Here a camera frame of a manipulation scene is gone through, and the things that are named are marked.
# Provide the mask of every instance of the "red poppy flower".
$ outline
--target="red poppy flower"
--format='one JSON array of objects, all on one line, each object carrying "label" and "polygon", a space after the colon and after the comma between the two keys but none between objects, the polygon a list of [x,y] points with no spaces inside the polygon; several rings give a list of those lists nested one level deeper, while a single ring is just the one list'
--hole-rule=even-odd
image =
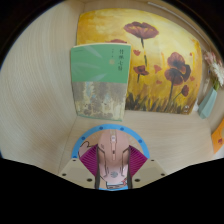
[{"label": "red poppy flower", "polygon": [[114,39],[114,40],[106,41],[106,42],[107,43],[124,43],[124,44],[127,43],[126,41],[123,41],[123,40],[120,40],[120,39]]},{"label": "red poppy flower", "polygon": [[171,56],[167,59],[167,62],[171,68],[176,68],[182,73],[186,72],[184,58],[177,52],[173,52]]},{"label": "red poppy flower", "polygon": [[138,81],[139,81],[139,77],[140,75],[148,75],[149,72],[145,71],[145,65],[141,65],[141,66],[138,66],[138,67],[134,67],[134,70],[135,72],[138,74]]},{"label": "red poppy flower", "polygon": [[141,51],[139,51],[139,50],[133,50],[133,52],[134,52],[134,54],[137,55],[137,56],[139,56],[140,53],[141,53]]},{"label": "red poppy flower", "polygon": [[220,138],[220,139],[218,140],[218,143],[222,145],[222,142],[223,142],[223,141],[222,141],[222,138]]},{"label": "red poppy flower", "polygon": [[171,88],[169,101],[165,108],[165,111],[167,110],[171,100],[173,86],[178,86],[183,82],[186,82],[191,74],[190,66],[185,64],[184,58],[177,52],[173,52],[168,58],[167,62],[171,68],[165,71],[165,77],[167,80],[171,81]]},{"label": "red poppy flower", "polygon": [[186,82],[191,74],[191,68],[189,65],[185,65],[186,73],[182,74],[179,70],[175,68],[170,68],[165,71],[166,79],[171,81],[174,86],[179,86]]},{"label": "red poppy flower", "polygon": [[155,73],[159,72],[162,70],[162,68],[158,65],[154,65],[154,68],[155,68]]},{"label": "red poppy flower", "polygon": [[182,90],[181,93],[183,94],[183,96],[187,96],[189,92],[189,87],[187,85],[185,85]]},{"label": "red poppy flower", "polygon": [[133,22],[124,26],[124,29],[138,38],[149,39],[159,34],[158,30],[148,23]]},{"label": "red poppy flower", "polygon": [[162,81],[156,80],[156,84],[161,84]]}]

